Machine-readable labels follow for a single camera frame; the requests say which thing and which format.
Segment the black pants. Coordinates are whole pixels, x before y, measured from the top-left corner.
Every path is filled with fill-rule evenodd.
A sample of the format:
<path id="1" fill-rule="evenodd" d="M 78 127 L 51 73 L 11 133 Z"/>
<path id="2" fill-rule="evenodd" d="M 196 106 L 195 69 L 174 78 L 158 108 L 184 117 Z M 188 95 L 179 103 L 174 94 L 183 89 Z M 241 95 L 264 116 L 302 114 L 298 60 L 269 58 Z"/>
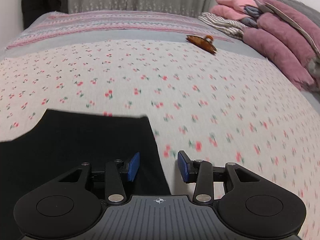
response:
<path id="1" fill-rule="evenodd" d="M 24 135 L 1 143 L 1 239 L 18 239 L 16 202 L 26 193 L 88 162 L 95 170 L 140 155 L 128 196 L 169 195 L 149 119 L 47 110 Z"/>

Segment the cherry print bed sheet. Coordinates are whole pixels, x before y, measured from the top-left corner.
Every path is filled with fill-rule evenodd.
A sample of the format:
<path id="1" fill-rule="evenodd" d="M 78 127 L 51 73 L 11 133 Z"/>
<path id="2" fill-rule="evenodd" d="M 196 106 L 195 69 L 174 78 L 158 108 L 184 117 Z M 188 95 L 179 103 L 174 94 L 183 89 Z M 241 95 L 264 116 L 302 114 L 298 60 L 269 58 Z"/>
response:
<path id="1" fill-rule="evenodd" d="M 268 60 L 189 43 L 107 40 L 8 54 L 1 61 L 1 140 L 47 109 L 150 120 L 173 193 L 179 150 L 229 161 L 297 194 L 303 239 L 319 239 L 319 114 Z"/>

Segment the brown hair claw clip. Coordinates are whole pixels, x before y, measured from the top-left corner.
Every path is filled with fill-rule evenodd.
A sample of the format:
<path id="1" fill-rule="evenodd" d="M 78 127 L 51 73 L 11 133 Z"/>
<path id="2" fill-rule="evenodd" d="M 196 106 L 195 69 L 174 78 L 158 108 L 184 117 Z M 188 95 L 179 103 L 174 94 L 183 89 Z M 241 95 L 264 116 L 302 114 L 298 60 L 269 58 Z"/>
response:
<path id="1" fill-rule="evenodd" d="M 201 48 L 202 50 L 211 53 L 216 54 L 217 49 L 213 45 L 213 37 L 210 35 L 207 35 L 205 37 L 199 37 L 195 35 L 187 35 L 186 40 L 193 45 Z"/>

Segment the striped folded garment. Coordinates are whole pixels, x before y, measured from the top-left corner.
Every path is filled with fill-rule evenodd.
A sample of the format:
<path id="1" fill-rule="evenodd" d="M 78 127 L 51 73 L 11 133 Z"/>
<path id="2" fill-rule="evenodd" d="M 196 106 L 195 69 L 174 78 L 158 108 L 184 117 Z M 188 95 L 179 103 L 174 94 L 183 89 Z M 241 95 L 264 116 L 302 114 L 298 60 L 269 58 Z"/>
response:
<path id="1" fill-rule="evenodd" d="M 210 12 L 202 12 L 198 19 L 227 36 L 238 40 L 243 39 L 244 30 L 247 28 L 239 21 L 229 20 Z"/>

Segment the mauve folded quilt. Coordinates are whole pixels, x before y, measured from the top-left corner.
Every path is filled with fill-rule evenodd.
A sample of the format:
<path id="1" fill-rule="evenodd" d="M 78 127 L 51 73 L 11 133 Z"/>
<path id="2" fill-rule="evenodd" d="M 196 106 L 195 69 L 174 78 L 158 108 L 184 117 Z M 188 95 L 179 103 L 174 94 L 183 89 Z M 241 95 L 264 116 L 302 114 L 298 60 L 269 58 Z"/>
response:
<path id="1" fill-rule="evenodd" d="M 272 61 L 300 90 L 319 90 L 319 12 L 278 0 L 262 0 L 257 28 L 243 41 Z"/>

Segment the pink folded garment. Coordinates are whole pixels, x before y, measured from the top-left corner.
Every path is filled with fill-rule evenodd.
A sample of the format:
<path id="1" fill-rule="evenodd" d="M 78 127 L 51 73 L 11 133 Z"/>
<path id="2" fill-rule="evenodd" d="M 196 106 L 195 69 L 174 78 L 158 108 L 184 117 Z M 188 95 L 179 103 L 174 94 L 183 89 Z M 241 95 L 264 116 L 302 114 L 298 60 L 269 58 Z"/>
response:
<path id="1" fill-rule="evenodd" d="M 211 14 L 216 14 L 228 20 L 242 20 L 243 18 L 251 18 L 246 12 L 245 7 L 249 6 L 258 9 L 258 5 L 254 0 L 215 0 L 216 5 L 210 8 Z"/>

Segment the blue-grey folded garment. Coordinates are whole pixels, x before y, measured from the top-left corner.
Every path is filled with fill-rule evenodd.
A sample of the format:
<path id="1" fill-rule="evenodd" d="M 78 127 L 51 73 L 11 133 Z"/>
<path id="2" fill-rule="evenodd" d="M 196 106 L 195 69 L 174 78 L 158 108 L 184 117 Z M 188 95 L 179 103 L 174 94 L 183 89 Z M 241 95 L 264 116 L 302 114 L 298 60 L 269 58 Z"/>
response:
<path id="1" fill-rule="evenodd" d="M 240 22 L 251 28 L 258 28 L 257 20 L 263 14 L 263 12 L 250 5 L 244 7 L 246 16 L 240 20 Z"/>

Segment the pink striped blanket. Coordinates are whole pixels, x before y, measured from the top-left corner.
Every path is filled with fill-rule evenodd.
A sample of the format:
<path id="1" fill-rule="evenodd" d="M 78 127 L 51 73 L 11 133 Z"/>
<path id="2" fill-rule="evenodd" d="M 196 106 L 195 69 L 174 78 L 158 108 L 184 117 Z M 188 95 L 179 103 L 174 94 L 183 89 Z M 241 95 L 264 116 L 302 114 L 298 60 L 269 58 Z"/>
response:
<path id="1" fill-rule="evenodd" d="M 181 15 L 153 11 L 98 10 L 76 14 L 49 12 L 10 42 L 6 48 L 25 46 L 48 38 L 103 30 L 149 30 L 185 35 L 210 35 L 215 40 L 232 42 L 202 21 Z"/>

